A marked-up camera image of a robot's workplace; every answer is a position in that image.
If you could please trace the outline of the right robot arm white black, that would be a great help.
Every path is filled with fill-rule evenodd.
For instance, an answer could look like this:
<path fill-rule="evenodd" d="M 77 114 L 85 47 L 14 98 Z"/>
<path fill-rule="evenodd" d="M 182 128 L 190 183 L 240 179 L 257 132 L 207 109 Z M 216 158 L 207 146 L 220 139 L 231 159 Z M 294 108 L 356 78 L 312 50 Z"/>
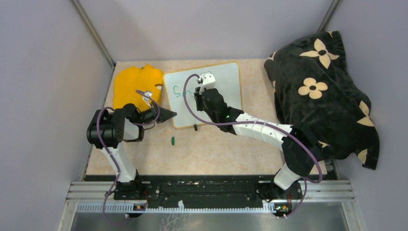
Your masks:
<path fill-rule="evenodd" d="M 217 89 L 197 87 L 194 98 L 197 111 L 209 116 L 209 124 L 226 133 L 266 142 L 283 153 L 285 163 L 271 185 L 271 193 L 276 198 L 284 198 L 290 186 L 301 177 L 307 177 L 322 160 L 321 144 L 304 126 L 276 124 L 253 117 L 228 106 Z"/>

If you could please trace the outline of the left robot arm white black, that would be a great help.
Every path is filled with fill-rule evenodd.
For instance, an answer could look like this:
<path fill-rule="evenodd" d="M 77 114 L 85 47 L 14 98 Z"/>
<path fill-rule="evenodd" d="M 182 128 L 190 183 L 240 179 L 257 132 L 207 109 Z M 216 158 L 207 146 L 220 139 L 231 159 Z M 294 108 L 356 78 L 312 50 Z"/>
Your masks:
<path fill-rule="evenodd" d="M 116 174 L 106 196 L 112 194 L 115 200 L 143 200 L 147 197 L 145 186 L 130 161 L 124 143 L 141 142 L 145 126 L 163 123 L 176 115 L 176 112 L 158 105 L 152 105 L 142 112 L 132 103 L 119 109 L 106 107 L 95 112 L 87 128 L 87 140 L 104 153 Z"/>

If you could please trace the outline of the whiteboard with yellow frame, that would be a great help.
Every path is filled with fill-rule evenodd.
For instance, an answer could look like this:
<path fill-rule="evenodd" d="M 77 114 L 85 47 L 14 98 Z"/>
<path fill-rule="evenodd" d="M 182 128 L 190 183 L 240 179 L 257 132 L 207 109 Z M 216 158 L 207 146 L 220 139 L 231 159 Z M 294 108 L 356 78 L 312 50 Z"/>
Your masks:
<path fill-rule="evenodd" d="M 202 124 L 188 111 L 183 100 L 183 87 L 190 75 L 201 75 L 207 72 L 215 77 L 215 88 L 223 96 L 226 104 L 242 109 L 240 73 L 237 62 L 211 64 L 167 72 L 163 76 L 163 81 L 170 110 L 177 113 L 172 118 L 175 128 L 186 128 Z"/>

